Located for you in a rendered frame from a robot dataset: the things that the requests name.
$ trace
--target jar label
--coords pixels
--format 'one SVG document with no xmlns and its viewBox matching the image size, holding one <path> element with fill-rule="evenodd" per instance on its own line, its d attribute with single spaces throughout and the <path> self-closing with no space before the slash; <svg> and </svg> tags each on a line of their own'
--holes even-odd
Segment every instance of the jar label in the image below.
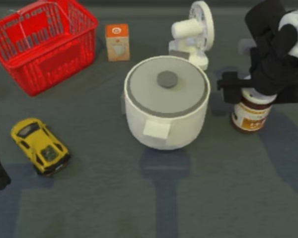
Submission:
<svg viewBox="0 0 298 238">
<path fill-rule="evenodd" d="M 263 110 L 254 110 L 244 103 L 234 106 L 232 120 L 236 126 L 247 131 L 256 131 L 264 126 L 271 106 Z"/>
</svg>

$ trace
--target pot handle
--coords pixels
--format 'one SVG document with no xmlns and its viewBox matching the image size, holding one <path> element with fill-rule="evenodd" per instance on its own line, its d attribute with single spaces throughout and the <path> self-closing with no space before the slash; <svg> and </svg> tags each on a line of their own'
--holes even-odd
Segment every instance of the pot handle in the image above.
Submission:
<svg viewBox="0 0 298 238">
<path fill-rule="evenodd" d="M 157 121 L 147 120 L 143 135 L 157 139 L 167 140 L 170 132 L 171 124 L 161 123 Z"/>
</svg>

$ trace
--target pot lid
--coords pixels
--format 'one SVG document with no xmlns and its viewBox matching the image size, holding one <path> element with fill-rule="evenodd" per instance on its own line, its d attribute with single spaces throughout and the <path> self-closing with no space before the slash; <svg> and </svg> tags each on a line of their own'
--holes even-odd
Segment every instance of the pot lid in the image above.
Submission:
<svg viewBox="0 0 298 238">
<path fill-rule="evenodd" d="M 127 93 L 142 111 L 157 117 L 186 115 L 205 101 L 207 79 L 188 62 L 172 56 L 147 59 L 136 65 L 127 80 Z"/>
</svg>

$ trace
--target white pot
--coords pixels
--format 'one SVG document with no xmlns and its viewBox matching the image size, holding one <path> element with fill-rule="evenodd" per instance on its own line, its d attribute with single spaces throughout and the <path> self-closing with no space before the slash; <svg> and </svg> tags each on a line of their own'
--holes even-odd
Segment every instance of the white pot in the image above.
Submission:
<svg viewBox="0 0 298 238">
<path fill-rule="evenodd" d="M 130 70 L 124 85 L 132 135 L 159 150 L 190 144 L 203 127 L 210 90 L 206 74 L 186 59 L 159 56 L 140 62 Z"/>
</svg>

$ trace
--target table surface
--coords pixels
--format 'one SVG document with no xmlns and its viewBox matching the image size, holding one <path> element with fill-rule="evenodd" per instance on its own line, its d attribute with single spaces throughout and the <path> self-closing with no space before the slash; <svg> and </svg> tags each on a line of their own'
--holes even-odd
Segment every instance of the table surface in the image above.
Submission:
<svg viewBox="0 0 298 238">
<path fill-rule="evenodd" d="M 261 132 L 243 135 L 216 90 L 223 70 L 249 67 L 236 50 L 249 36 L 246 10 L 213 9 L 206 122 L 192 144 L 168 153 L 133 138 L 120 96 L 132 66 L 167 54 L 170 26 L 188 9 L 90 11 L 99 19 L 98 57 L 86 70 L 29 98 L 0 66 L 0 158 L 12 178 L 0 191 L 0 238 L 298 238 L 298 105 L 274 106 Z M 121 22 L 130 26 L 131 60 L 108 62 L 104 25 Z M 53 178 L 35 175 L 9 136 L 27 117 L 71 151 Z"/>
</svg>

